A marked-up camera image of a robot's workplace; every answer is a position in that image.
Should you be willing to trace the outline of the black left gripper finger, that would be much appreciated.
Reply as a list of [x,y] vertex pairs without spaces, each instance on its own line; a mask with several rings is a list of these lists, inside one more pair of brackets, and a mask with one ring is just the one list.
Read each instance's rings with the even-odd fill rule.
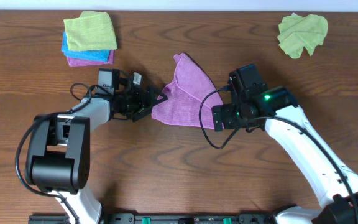
[[152,112],[151,108],[142,108],[141,110],[139,110],[133,114],[131,120],[133,122],[136,122],[136,121],[148,116],[151,112]]
[[154,106],[159,105],[164,101],[167,101],[168,97],[161,90],[149,86],[146,93],[146,100],[147,107],[153,108]]

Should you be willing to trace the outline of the purple microfiber cloth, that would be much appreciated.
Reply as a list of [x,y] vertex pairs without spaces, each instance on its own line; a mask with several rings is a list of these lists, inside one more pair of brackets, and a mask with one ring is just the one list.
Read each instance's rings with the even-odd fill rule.
[[211,79],[185,53],[173,57],[173,80],[162,92],[168,100],[152,109],[152,118],[173,126],[213,129],[212,107],[223,101]]

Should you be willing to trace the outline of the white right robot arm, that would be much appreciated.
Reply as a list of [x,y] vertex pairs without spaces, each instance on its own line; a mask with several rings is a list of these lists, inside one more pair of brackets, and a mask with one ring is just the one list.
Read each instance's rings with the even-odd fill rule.
[[358,223],[358,175],[338,158],[284,87],[231,90],[232,101],[212,108],[216,131],[256,128],[284,148],[313,189],[319,210],[291,205],[275,223]]

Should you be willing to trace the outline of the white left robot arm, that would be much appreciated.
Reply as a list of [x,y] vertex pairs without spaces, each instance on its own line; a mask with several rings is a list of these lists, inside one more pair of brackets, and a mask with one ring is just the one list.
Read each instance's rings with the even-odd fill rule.
[[25,171],[15,165],[19,180],[31,192],[57,199],[68,215],[66,223],[99,223],[102,205],[87,183],[91,132],[116,114],[138,121],[166,100],[153,87],[143,90],[135,85],[117,91],[113,86],[89,86],[78,105],[35,117],[17,147],[15,162],[29,142]]

